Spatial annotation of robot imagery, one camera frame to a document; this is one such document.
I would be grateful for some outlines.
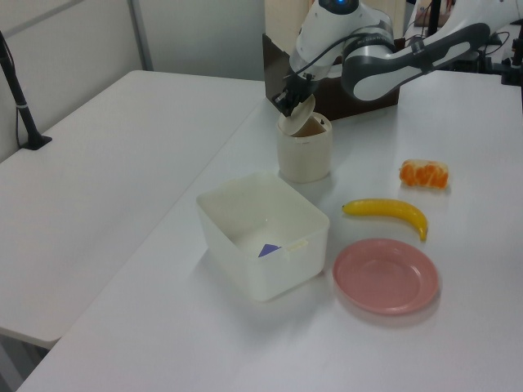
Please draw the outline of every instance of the wall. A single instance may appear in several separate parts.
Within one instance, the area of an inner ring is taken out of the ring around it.
[[[0,0],[0,9],[0,29],[40,132],[127,72],[141,69],[127,0]],[[0,162],[17,150],[15,114],[0,73]],[[20,136],[23,141],[23,125]]]
[[[136,0],[155,71],[263,79],[263,0]]]

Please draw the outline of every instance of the white table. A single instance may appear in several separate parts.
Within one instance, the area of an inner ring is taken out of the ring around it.
[[[403,86],[397,107],[334,122],[331,175],[296,185],[331,220],[325,272],[256,304],[213,268],[195,198],[231,178],[277,172],[277,117],[259,104],[20,392],[521,390],[519,88],[435,72]],[[450,191],[401,187],[407,158],[447,162]],[[367,197],[416,204],[430,222],[427,242],[395,220],[342,214],[343,203]],[[441,290],[427,308],[387,317],[340,302],[333,261],[372,237],[433,260]]]
[[[254,106],[261,82],[132,72],[0,165],[0,333],[50,348]]]

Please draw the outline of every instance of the pink plate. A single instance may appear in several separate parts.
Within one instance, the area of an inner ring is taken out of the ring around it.
[[[333,277],[352,302],[380,314],[413,312],[438,291],[431,260],[393,239],[364,239],[346,247],[334,263]]]

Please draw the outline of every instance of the yellow banana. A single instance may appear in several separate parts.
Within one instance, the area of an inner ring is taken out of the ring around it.
[[[427,239],[428,222],[423,213],[412,204],[392,198],[362,198],[353,200],[342,207],[343,212],[349,215],[393,216],[409,222],[419,232],[419,239]]]

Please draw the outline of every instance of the white cup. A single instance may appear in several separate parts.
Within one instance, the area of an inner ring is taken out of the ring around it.
[[[288,180],[306,183],[321,180],[330,171],[333,127],[319,113],[312,113],[305,125],[292,136],[277,126],[279,170]]]

